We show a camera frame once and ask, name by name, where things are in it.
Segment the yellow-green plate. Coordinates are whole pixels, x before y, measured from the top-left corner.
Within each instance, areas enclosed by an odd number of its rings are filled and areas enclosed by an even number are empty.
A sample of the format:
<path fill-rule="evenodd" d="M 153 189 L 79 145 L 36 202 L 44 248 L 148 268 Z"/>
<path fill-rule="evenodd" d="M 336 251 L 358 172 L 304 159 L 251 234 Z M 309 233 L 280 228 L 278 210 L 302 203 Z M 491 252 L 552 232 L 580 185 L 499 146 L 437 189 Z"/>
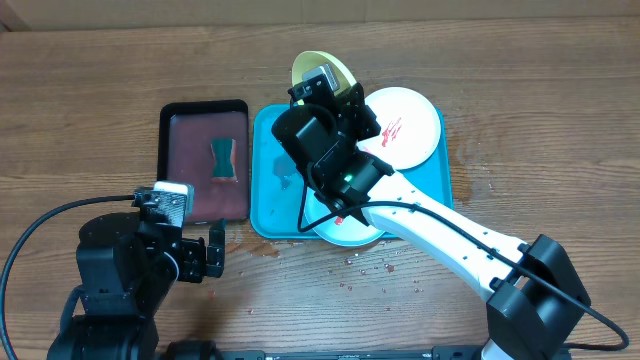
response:
<path fill-rule="evenodd" d="M 350 70 L 333 55 L 324 51 L 304 51 L 300 53 L 293 62 L 291 70 L 292 86 L 302 80 L 302 75 L 305 72 L 325 63 L 328 63 L 332 67 L 340 84 L 340 89 L 337 90 L 334 95 L 356 83 L 356 80 Z M 303 102 L 290 103 L 291 106 L 303 104 Z M 334 110 L 334 97 L 314 105 Z"/>

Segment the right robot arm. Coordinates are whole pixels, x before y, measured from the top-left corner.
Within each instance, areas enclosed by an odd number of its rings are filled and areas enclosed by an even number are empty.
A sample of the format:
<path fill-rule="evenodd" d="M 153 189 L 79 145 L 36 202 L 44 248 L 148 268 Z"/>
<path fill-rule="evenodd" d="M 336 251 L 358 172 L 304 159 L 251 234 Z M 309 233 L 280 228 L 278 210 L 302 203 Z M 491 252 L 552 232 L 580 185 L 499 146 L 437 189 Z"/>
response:
<path fill-rule="evenodd" d="M 433 257 L 485 302 L 484 359 L 551 359 L 591 301 L 556 241 L 492 231 L 422 192 L 406 176 L 441 140 L 439 112 L 421 94 L 315 77 L 291 87 L 272 132 L 308 192 L 331 217 L 351 217 Z"/>

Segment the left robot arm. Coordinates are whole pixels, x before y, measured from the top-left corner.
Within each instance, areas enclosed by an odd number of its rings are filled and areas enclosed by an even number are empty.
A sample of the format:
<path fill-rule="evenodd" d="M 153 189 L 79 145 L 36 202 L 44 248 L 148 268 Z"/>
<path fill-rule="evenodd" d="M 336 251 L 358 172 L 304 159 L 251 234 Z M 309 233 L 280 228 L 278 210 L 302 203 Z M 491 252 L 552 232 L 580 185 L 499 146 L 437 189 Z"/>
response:
<path fill-rule="evenodd" d="M 48 358 L 159 358 L 157 310 L 175 283 L 221 277 L 225 230 L 218 220 L 207 239 L 194 240 L 179 227 L 134 213 L 87 222 L 76 250 L 82 282 L 67 299 Z"/>

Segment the light blue plate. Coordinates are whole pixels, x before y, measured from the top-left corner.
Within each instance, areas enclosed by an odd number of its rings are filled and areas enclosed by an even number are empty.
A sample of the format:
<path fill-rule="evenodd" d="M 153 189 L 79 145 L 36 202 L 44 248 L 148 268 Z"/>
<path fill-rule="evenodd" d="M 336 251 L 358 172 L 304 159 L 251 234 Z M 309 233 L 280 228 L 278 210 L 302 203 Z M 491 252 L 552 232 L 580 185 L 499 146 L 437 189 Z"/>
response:
<path fill-rule="evenodd" d="M 330 210 L 315 197 L 314 191 L 307 188 L 303 224 L 310 225 L 329 214 Z M 384 235 L 384 231 L 364 225 L 352 216 L 333 217 L 315 226 L 313 231 L 322 239 L 343 247 L 367 245 Z"/>

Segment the green and orange sponge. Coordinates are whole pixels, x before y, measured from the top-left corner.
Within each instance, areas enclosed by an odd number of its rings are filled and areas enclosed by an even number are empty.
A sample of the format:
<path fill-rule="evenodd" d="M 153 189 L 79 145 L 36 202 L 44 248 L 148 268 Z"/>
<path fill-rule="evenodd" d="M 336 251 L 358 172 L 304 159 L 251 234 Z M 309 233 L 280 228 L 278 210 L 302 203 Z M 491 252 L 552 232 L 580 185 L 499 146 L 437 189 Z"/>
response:
<path fill-rule="evenodd" d="M 236 141 L 232 138 L 215 138 L 211 141 L 211 152 L 214 159 L 212 181 L 236 182 Z"/>

